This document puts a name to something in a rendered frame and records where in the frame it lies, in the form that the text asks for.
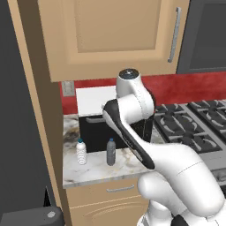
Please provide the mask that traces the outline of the tan lower cupboard door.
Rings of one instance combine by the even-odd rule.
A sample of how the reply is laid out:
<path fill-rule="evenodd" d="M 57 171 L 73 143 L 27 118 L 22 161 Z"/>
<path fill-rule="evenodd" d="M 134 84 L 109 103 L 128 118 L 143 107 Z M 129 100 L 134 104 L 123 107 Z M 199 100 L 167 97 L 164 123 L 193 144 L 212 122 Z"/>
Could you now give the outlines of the tan lower cupboard door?
<path fill-rule="evenodd" d="M 147 207 L 148 200 L 140 195 L 71 207 L 72 226 L 137 226 Z"/>

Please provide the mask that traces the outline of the black and white toaster oven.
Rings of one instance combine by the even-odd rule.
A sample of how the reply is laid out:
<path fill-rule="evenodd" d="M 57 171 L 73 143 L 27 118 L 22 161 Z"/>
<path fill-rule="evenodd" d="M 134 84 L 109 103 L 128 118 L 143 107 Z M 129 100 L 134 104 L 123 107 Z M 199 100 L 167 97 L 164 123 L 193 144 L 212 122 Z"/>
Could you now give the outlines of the black and white toaster oven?
<path fill-rule="evenodd" d="M 76 90 L 80 137 L 87 152 L 105 151 L 112 138 L 116 149 L 150 142 L 155 111 L 154 96 L 145 88 L 131 88 L 121 95 L 116 87 Z M 86 117 L 103 117 L 106 122 L 90 124 Z"/>

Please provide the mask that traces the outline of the grey water bottle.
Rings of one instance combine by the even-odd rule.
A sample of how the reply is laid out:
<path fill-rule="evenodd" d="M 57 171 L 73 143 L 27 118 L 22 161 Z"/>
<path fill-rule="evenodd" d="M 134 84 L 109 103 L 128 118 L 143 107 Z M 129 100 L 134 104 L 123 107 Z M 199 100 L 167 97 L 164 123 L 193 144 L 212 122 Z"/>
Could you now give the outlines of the grey water bottle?
<path fill-rule="evenodd" d="M 110 138 L 107 144 L 107 164 L 113 166 L 116 161 L 116 143 Z"/>

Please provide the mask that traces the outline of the white plastic water bottle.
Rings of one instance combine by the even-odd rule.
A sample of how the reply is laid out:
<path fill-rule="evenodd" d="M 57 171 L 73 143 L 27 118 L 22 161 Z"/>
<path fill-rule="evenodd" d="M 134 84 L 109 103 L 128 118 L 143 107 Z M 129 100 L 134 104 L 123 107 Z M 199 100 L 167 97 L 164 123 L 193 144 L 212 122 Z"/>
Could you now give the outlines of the white plastic water bottle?
<path fill-rule="evenodd" d="M 80 165 L 86 164 L 87 163 L 87 147 L 83 139 L 78 139 L 76 150 L 77 150 L 78 164 Z"/>

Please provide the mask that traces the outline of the tan tall side panel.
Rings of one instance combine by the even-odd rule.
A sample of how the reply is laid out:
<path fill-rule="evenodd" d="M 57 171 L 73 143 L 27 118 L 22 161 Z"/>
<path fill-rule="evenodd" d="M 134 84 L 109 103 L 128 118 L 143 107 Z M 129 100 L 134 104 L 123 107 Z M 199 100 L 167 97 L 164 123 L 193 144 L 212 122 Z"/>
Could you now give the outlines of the tan tall side panel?
<path fill-rule="evenodd" d="M 63 111 L 59 85 L 49 76 L 37 0 L 7 0 L 56 204 L 72 226 L 63 188 Z"/>

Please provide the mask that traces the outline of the black gas hob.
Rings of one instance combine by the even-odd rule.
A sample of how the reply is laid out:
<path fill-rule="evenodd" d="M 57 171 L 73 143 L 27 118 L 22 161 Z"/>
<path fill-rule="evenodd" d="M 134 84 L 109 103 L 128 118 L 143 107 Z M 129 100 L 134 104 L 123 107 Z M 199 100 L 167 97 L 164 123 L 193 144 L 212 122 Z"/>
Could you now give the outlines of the black gas hob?
<path fill-rule="evenodd" d="M 167 143 L 181 143 L 198 154 L 226 151 L 226 102 L 162 104 L 154 125 Z"/>

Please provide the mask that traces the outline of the tan drawer front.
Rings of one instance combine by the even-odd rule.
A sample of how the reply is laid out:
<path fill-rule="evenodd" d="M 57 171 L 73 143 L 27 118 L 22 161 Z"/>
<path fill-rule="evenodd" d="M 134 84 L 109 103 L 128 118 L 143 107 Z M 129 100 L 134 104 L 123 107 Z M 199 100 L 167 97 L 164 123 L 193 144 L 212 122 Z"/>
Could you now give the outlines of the tan drawer front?
<path fill-rule="evenodd" d="M 105 201 L 119 200 L 138 196 L 139 192 L 137 188 L 137 182 L 138 179 L 135 177 L 121 180 L 113 180 L 100 184 L 68 188 L 66 190 L 66 195 L 69 207 L 79 207 L 88 204 L 95 204 Z M 134 185 L 134 188 L 131 190 L 121 192 L 106 192 L 106 189 L 115 189 L 130 185 Z"/>

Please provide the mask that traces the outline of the dark grey fridge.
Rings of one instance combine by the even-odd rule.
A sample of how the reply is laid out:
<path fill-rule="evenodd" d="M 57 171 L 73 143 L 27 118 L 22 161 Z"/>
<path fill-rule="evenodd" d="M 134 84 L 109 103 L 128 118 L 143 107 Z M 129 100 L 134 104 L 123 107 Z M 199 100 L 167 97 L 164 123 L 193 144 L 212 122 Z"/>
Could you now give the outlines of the dark grey fridge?
<path fill-rule="evenodd" d="M 7 0 L 0 0 L 0 226 L 64 226 Z"/>

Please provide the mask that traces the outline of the black range hood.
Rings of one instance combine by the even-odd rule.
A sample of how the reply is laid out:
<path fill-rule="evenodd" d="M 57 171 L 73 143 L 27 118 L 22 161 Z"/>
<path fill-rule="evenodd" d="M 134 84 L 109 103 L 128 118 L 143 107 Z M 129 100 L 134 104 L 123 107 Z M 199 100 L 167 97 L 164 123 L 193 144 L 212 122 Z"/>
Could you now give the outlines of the black range hood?
<path fill-rule="evenodd" d="M 226 0 L 191 0 L 177 74 L 226 71 Z"/>

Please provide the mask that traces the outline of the grey wall socket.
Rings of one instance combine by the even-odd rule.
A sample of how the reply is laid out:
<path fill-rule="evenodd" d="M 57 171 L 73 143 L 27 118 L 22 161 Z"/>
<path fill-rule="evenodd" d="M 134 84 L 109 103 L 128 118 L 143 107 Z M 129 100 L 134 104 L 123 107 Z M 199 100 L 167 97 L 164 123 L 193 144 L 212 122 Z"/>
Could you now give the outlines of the grey wall socket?
<path fill-rule="evenodd" d="M 74 96 L 75 95 L 75 88 L 73 81 L 63 81 L 62 82 L 62 92 L 63 96 Z"/>

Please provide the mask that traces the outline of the tan wall cupboard door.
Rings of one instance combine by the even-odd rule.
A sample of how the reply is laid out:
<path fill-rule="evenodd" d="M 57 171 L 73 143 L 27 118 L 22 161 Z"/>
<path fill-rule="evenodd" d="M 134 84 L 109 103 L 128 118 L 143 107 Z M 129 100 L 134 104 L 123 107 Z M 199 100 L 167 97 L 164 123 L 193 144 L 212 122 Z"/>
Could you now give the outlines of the tan wall cupboard door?
<path fill-rule="evenodd" d="M 53 81 L 174 74 L 190 0 L 38 0 Z M 177 46 L 168 63 L 176 8 Z"/>

